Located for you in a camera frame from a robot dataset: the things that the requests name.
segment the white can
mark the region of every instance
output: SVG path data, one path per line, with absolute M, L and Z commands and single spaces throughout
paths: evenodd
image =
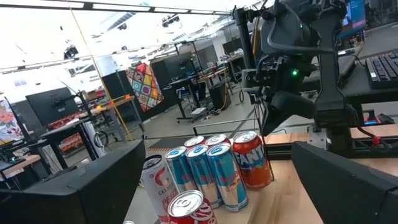
M 173 198 L 178 195 L 178 191 L 167 168 L 166 161 L 161 155 L 153 155 L 145 159 L 141 182 L 147 190 L 160 221 L 169 223 L 167 207 Z

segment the can lid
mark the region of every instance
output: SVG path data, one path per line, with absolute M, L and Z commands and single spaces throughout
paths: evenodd
M 257 137 L 257 133 L 254 131 L 248 131 L 245 133 L 238 134 L 237 136 L 234 137 L 234 143 L 245 143 L 252 141 Z
M 216 146 L 213 146 L 207 150 L 207 156 L 219 156 L 231 149 L 231 145 L 229 143 L 221 143 Z
M 142 167 L 142 169 L 144 170 L 144 169 L 151 168 L 151 167 L 155 166 L 156 164 L 158 164 L 161 160 L 162 160 L 162 155 L 149 156 L 149 157 L 145 158 L 144 166 Z
M 177 195 L 167 211 L 173 217 L 184 217 L 192 214 L 203 203 L 203 194 L 198 190 L 188 190 Z
M 225 134 L 217 134 L 215 136 L 212 136 L 210 138 L 208 138 L 205 142 L 206 145 L 208 146 L 213 146 L 215 144 L 221 143 L 226 139 L 226 135 Z
M 192 138 L 188 139 L 187 141 L 185 141 L 184 146 L 186 146 L 186 147 L 194 146 L 194 145 L 201 143 L 203 140 L 205 140 L 205 137 L 195 136 L 195 137 L 192 137 Z
M 196 156 L 200 156 L 203 153 L 206 153 L 207 149 L 209 147 L 207 145 L 201 144 L 201 145 L 197 145 L 193 148 L 191 148 L 190 150 L 188 150 L 187 152 L 187 157 L 196 157 Z
M 175 147 L 170 152 L 168 152 L 165 157 L 166 159 L 173 159 L 185 153 L 186 150 L 187 148 L 185 146 Z

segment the red can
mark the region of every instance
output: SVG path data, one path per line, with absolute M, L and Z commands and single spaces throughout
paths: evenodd
M 199 144 L 204 144 L 205 143 L 205 137 L 203 136 L 195 136 L 187 141 L 185 141 L 184 146 L 187 148 L 187 150 L 193 148 L 194 146 L 197 146 Z
M 210 146 L 215 146 L 215 145 L 223 143 L 223 142 L 231 144 L 231 141 L 229 141 L 229 139 L 226 137 L 225 134 L 216 134 L 216 135 L 208 138 L 205 141 L 205 144 L 210 147 Z
M 217 224 L 210 202 L 198 190 L 177 195 L 168 207 L 170 224 Z
M 271 183 L 268 161 L 257 133 L 248 131 L 235 136 L 232 151 L 247 187 L 259 189 Z

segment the desk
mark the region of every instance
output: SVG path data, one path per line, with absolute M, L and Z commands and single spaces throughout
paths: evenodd
M 67 124 L 65 126 L 62 126 L 61 128 L 49 131 L 41 136 L 41 138 L 46 139 L 47 144 L 51 146 L 55 157 L 57 157 L 62 169 L 68 168 L 68 165 L 61 154 L 61 150 L 58 144 L 60 143 L 60 141 L 71 136 L 72 134 L 78 133 L 80 135 L 80 138 L 83 141 L 83 144 L 85 145 L 88 155 L 90 156 L 92 161 L 98 158 L 98 155 L 96 155 L 96 152 L 94 150 L 94 146 L 92 145 L 91 141 L 89 141 L 89 139 L 87 139 L 86 137 L 88 135 L 85 131 L 83 123 L 84 121 L 79 120 L 72 124 Z
M 32 164 L 34 164 L 35 162 L 40 160 L 40 156 L 38 155 L 30 155 L 30 156 L 24 156 L 25 161 L 20 162 L 16 165 L 11 166 L 10 168 L 4 169 L 2 170 L 2 174 L 4 174 L 4 176 L 6 177 L 6 179 L 4 180 L 3 177 L 0 176 L 0 182 L 6 181 L 6 185 L 7 187 L 10 189 L 10 180 L 14 182 L 15 186 L 21 190 L 23 187 L 21 187 L 20 182 L 15 179 L 14 177 L 22 172 L 24 172 L 24 169 L 31 169 L 32 174 L 35 174 L 36 179 L 39 180 L 39 176 L 37 175 L 37 173 L 35 173 L 35 171 L 32 168 Z

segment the orange can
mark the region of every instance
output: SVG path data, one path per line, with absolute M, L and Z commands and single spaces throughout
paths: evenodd
M 271 183 L 271 172 L 257 133 L 248 131 L 235 136 L 232 151 L 247 187 L 259 189 Z

